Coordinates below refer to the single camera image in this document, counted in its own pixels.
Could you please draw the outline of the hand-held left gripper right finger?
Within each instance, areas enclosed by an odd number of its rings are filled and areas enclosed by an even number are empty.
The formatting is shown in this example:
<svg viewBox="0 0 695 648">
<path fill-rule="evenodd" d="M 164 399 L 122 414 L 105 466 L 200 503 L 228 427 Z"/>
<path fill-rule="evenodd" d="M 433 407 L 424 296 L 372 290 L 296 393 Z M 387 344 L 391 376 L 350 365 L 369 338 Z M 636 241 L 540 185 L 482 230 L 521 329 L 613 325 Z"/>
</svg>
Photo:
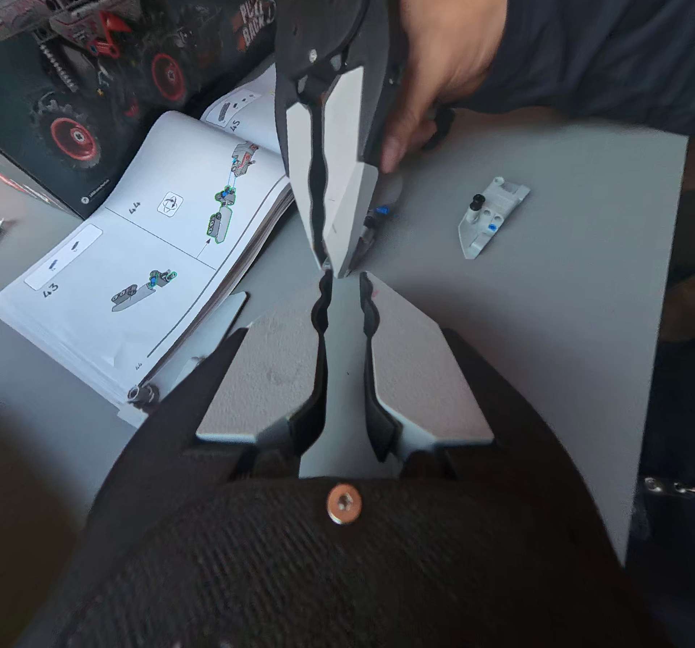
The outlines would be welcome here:
<svg viewBox="0 0 695 648">
<path fill-rule="evenodd" d="M 366 430 L 378 461 L 488 446 L 494 435 L 440 326 L 381 279 L 360 274 Z"/>
</svg>

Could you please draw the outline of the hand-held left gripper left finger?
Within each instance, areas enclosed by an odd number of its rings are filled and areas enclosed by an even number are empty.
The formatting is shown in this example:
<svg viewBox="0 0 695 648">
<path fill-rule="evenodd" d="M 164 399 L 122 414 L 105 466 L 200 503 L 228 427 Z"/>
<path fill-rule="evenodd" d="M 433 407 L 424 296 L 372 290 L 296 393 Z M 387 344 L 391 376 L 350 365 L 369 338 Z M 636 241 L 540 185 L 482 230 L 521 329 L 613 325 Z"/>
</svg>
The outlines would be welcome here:
<svg viewBox="0 0 695 648">
<path fill-rule="evenodd" d="M 203 442 L 301 457 L 325 426 L 330 270 L 245 333 L 197 428 Z"/>
</svg>

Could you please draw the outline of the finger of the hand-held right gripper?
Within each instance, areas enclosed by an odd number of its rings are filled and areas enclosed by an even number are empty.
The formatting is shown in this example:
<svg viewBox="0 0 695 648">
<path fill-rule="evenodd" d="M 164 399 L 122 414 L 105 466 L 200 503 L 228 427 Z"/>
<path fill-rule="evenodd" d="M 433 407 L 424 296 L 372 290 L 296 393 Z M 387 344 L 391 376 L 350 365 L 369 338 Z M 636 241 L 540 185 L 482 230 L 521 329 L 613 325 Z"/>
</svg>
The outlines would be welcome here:
<svg viewBox="0 0 695 648">
<path fill-rule="evenodd" d="M 323 243 L 337 279 L 350 271 L 378 181 L 378 168 L 365 163 L 359 152 L 363 75 L 363 67 L 340 75 L 324 107 Z"/>
<path fill-rule="evenodd" d="M 288 177 L 304 231 L 317 266 L 331 270 L 324 239 L 328 167 L 324 148 L 323 96 L 298 102 L 286 111 Z"/>
</svg>

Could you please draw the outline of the grey lego beam assembly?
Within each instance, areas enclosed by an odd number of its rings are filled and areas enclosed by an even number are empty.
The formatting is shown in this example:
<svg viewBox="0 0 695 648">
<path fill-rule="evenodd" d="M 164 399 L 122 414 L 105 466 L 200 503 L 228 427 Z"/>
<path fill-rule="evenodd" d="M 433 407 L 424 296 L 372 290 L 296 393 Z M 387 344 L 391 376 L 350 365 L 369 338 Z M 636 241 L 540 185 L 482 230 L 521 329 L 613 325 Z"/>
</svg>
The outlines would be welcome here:
<svg viewBox="0 0 695 648">
<path fill-rule="evenodd" d="M 352 272 L 360 265 L 363 258 L 376 242 L 379 231 L 387 219 L 390 218 L 393 211 L 393 204 L 382 204 L 374 209 L 369 209 L 363 221 L 347 273 Z"/>
</svg>

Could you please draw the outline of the person's right forearm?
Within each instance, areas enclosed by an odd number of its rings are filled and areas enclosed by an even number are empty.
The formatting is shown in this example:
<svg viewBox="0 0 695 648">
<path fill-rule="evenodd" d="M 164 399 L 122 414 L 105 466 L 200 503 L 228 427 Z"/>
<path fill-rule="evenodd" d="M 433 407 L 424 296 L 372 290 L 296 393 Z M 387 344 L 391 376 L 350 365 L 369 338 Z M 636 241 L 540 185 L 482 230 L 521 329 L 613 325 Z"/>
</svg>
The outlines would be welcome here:
<svg viewBox="0 0 695 648">
<path fill-rule="evenodd" d="M 507 0 L 482 85 L 459 106 L 547 106 L 694 136 L 694 0 Z"/>
</svg>

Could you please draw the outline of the white lego panel piece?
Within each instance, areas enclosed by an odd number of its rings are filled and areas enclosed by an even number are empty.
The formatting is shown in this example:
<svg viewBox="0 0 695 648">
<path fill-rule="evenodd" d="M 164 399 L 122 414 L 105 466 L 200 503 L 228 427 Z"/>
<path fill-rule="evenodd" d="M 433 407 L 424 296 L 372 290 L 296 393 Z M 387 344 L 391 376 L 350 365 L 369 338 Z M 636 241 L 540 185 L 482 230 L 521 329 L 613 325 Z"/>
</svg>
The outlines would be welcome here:
<svg viewBox="0 0 695 648">
<path fill-rule="evenodd" d="M 465 259 L 474 260 L 480 255 L 529 193 L 528 187 L 497 176 L 473 196 L 458 226 Z"/>
</svg>

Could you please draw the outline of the lego instruction booklet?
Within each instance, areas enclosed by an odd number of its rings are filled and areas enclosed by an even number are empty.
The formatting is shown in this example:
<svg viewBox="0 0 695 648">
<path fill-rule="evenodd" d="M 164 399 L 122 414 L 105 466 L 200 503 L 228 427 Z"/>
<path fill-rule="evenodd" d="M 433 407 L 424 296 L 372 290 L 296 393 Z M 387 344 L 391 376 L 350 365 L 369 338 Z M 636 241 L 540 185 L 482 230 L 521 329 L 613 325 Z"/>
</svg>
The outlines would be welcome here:
<svg viewBox="0 0 695 648">
<path fill-rule="evenodd" d="M 254 263 L 292 203 L 274 63 L 200 120 L 157 119 L 117 186 L 1 291 L 1 319 L 120 406 Z"/>
</svg>

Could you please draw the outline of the black lego truck box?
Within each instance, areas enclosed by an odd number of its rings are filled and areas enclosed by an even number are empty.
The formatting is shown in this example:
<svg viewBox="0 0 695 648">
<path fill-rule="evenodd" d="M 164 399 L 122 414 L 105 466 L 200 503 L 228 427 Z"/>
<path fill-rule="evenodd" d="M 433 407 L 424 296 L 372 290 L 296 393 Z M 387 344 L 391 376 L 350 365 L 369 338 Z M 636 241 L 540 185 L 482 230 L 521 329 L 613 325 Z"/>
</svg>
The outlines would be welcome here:
<svg viewBox="0 0 695 648">
<path fill-rule="evenodd" d="M 1 155 L 88 218 L 152 124 L 273 50 L 278 0 L 1 0 Z"/>
</svg>

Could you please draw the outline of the person's right hand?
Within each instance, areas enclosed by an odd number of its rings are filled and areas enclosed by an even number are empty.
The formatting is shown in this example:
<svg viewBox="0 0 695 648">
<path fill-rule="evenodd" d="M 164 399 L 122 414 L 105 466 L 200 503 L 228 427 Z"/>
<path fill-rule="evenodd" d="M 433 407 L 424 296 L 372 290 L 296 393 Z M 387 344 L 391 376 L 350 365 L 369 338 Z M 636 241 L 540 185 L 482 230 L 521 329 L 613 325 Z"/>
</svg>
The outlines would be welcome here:
<svg viewBox="0 0 695 648">
<path fill-rule="evenodd" d="M 401 0 L 409 51 L 384 130 L 379 169 L 397 169 L 435 133 L 430 110 L 472 95 L 486 78 L 505 30 L 508 0 Z"/>
</svg>

